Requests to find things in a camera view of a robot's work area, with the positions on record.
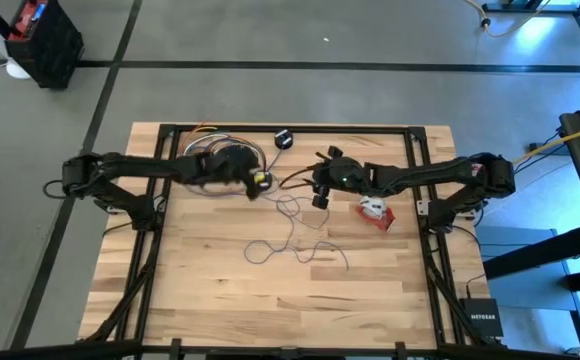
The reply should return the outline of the black crate with red top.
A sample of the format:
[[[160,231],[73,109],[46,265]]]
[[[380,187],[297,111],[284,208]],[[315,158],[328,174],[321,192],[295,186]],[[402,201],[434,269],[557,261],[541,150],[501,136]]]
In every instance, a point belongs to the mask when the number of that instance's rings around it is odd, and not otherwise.
[[[22,0],[5,46],[40,88],[52,90],[68,87],[84,51],[82,33],[58,0]]]

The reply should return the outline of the red tape dispenser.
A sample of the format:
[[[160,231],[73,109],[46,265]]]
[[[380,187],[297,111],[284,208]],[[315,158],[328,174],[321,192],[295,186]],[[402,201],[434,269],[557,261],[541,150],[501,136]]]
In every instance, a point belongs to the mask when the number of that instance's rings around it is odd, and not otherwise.
[[[363,196],[355,210],[364,221],[384,232],[388,232],[395,221],[392,210],[380,198]]]

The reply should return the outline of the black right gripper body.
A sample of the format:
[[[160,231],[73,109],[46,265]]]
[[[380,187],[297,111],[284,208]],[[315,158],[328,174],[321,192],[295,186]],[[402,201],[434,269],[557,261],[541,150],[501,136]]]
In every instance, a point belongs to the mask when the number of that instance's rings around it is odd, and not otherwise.
[[[347,174],[346,174],[346,172],[348,170],[348,162],[343,158],[342,150],[335,147],[335,146],[329,147],[327,155],[323,155],[323,154],[318,153],[318,156],[320,156],[323,159],[323,161],[320,163],[317,163],[313,169],[312,180],[313,180],[313,184],[315,184],[315,186],[312,187],[313,192],[314,192],[312,205],[316,208],[319,208],[319,209],[327,209],[328,203],[329,203],[328,196],[329,196],[329,193],[332,189],[330,189],[330,188],[328,188],[320,183],[321,170],[327,165],[344,167],[345,174],[344,174],[343,180],[345,182],[345,189],[346,189],[346,187],[347,187]]]

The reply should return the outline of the small round black reel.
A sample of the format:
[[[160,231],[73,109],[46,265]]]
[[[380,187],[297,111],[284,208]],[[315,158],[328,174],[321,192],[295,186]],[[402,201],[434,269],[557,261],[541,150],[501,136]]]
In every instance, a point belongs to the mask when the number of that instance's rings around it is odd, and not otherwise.
[[[294,143],[293,133],[285,128],[274,134],[274,144],[279,150],[289,149]]]

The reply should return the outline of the black stand base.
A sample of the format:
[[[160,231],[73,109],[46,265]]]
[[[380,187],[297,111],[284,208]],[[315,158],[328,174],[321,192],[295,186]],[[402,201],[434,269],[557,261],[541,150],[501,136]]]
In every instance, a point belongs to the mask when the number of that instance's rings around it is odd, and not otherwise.
[[[580,15],[580,0],[556,4],[557,0],[499,0],[485,3],[480,8],[486,13],[546,13]]]

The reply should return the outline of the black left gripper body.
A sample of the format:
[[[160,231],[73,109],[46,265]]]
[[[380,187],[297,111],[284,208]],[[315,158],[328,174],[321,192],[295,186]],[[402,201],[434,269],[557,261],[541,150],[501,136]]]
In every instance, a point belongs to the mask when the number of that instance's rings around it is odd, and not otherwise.
[[[232,175],[241,181],[246,187],[246,196],[254,200],[259,195],[258,185],[255,181],[255,173],[259,169],[257,156],[250,149],[237,149],[232,154]]]

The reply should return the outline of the black Netgear switch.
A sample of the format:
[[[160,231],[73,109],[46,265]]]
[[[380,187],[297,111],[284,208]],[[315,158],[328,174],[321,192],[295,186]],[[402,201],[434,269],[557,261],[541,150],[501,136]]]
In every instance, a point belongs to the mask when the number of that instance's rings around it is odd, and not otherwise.
[[[471,323],[484,337],[502,338],[503,329],[497,302],[493,298],[462,298]]]

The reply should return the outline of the black rig crossbar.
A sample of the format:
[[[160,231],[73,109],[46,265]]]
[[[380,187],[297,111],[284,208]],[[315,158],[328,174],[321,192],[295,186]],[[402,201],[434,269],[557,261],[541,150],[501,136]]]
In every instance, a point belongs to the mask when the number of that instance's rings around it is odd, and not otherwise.
[[[140,357],[144,354],[166,354],[170,360],[181,360],[188,354],[216,356],[272,356],[286,360],[304,357],[390,357],[434,358],[438,360],[580,360],[574,355],[561,355],[501,346],[468,346],[442,344],[436,349],[408,349],[402,342],[389,349],[298,348],[298,347],[204,347],[183,345],[175,339],[168,346],[144,345],[138,340],[119,342],[77,342],[68,345],[0,350],[0,360],[115,360]]]

